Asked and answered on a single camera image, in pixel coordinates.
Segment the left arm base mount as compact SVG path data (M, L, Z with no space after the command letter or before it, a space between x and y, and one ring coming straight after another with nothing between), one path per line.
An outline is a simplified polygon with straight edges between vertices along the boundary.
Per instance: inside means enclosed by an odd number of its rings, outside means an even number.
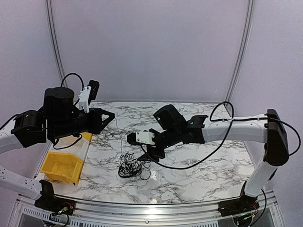
M39 183L41 184L42 189L40 191L40 197L35 200L35 207L52 212L59 212L63 208L67 208L65 213L67 215L73 214L75 205L74 200L55 196L53 185L46 180L40 180Z

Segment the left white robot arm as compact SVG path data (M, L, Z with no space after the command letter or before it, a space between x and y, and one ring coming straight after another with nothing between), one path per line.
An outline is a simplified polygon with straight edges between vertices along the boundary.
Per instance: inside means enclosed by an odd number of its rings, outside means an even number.
M48 140L55 145L61 138L80 137L84 132L100 134L114 120L115 114L89 106L98 91L91 89L91 86L83 87L78 105L73 102L74 91L70 88L46 89L43 106L38 111L16 114L1 126L1 153Z

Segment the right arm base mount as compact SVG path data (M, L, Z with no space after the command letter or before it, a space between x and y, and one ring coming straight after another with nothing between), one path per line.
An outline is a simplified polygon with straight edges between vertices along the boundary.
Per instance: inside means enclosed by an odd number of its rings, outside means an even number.
M245 186L246 182L241 189L239 198L229 199L218 203L218 211L222 217L249 212L259 208L258 198L246 195L244 191Z

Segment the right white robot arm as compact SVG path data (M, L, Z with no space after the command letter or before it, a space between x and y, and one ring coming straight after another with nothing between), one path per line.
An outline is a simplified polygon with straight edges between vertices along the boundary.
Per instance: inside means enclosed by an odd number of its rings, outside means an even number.
M166 148L180 142L204 144L242 140L265 145L264 155L243 186L242 196L235 200L234 207L239 212L246 211L253 204L253 198L258 196L262 187L290 157L285 123L274 109L251 117L213 119L211 115L195 115L186 121L175 106L166 105L154 114L154 118L164 131L139 131L134 134L134 141L140 146L146 146L144 154L155 163L165 157Z

